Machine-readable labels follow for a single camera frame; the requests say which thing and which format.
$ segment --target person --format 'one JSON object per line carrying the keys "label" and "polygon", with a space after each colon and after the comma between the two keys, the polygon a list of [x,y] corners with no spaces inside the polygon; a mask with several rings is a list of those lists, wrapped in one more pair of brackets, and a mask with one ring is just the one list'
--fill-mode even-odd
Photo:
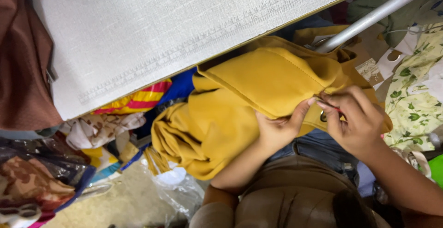
{"label": "person", "polygon": [[[190,228],[390,227],[356,190],[358,161],[400,209],[405,227],[443,226],[443,191],[384,143],[385,112],[358,87],[320,96],[346,120],[314,98],[302,101],[288,118],[270,120],[256,112],[258,139],[212,179]],[[326,114],[327,133],[317,129],[307,139],[295,138],[312,104]],[[335,145],[325,149],[331,141],[342,152]],[[312,147],[319,149],[312,153]]]}

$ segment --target striped fabric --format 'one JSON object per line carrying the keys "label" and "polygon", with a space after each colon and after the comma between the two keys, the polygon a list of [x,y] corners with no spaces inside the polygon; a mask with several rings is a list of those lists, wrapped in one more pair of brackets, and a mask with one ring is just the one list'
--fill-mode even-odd
{"label": "striped fabric", "polygon": [[146,112],[157,105],[171,85],[172,81],[168,78],[112,102],[92,112],[92,114],[131,114],[135,112]]}

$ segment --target floor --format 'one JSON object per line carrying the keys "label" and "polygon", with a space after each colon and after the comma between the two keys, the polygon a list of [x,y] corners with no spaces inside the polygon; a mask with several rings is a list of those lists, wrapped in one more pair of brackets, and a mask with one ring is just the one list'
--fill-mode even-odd
{"label": "floor", "polygon": [[140,163],[132,164],[116,180],[121,184],[107,194],[72,204],[42,228],[107,228],[111,224],[117,228],[155,227],[165,223],[165,215],[175,214],[158,197]]}

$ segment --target measuring ruler markings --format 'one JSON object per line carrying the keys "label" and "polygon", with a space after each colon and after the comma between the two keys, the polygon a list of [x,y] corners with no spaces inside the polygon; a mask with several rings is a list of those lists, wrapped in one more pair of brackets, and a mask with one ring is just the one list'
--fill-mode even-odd
{"label": "measuring ruler markings", "polygon": [[205,50],[217,43],[220,39],[226,39],[244,31],[250,25],[259,24],[276,15],[288,10],[294,10],[298,5],[306,3],[307,0],[267,0],[262,4],[243,12],[242,16],[233,16],[228,21],[212,27],[208,31],[198,34],[193,38],[172,47],[161,54],[140,63],[119,75],[99,84],[86,92],[78,95],[81,104],[87,104],[90,100],[116,89],[124,83],[132,82],[171,66],[174,62],[181,61],[190,54]]}

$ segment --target green leaf print fabric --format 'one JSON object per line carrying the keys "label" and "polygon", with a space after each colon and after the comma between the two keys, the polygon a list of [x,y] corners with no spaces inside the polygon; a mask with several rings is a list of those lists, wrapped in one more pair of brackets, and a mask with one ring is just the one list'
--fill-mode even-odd
{"label": "green leaf print fabric", "polygon": [[[442,24],[429,25],[428,28]],[[442,57],[443,29],[437,28],[421,34],[414,55],[405,57],[397,68],[386,97],[385,110],[393,123],[393,130],[384,137],[389,146],[415,151],[434,150],[426,134],[443,124],[442,104],[427,92],[410,95],[407,89],[423,78]]]}

